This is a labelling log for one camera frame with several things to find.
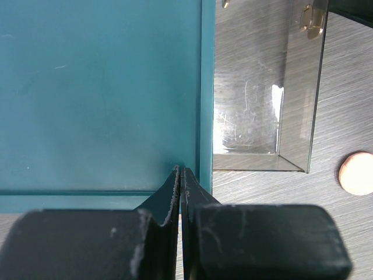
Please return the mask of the clear smoky drawer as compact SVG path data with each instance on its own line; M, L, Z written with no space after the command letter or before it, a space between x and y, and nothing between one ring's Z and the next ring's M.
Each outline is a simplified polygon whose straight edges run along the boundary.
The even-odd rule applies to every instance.
M217 1L215 171L308 173L328 1Z

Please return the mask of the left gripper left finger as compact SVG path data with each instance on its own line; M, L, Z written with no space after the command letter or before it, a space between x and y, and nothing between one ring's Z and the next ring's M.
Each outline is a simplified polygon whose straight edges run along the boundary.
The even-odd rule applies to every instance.
M141 241L130 261L134 279L175 279L180 210L180 167L135 210Z

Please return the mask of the teal drawer organizer box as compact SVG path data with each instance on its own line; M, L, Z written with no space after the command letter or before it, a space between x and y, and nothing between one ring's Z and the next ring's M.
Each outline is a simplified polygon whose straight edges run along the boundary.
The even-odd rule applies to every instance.
M214 1L2 1L1 212L212 189Z

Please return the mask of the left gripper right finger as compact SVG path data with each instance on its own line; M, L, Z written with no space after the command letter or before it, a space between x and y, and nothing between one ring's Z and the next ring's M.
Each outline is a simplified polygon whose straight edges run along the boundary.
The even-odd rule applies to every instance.
M218 200L199 184L189 168L184 168L181 172L180 190L184 279L198 279L199 244L194 218L195 209L217 204Z

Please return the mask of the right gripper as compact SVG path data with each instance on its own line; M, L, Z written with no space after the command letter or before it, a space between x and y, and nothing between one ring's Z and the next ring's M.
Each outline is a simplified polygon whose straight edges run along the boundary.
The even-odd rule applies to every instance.
M330 0L329 11L372 27L373 0Z

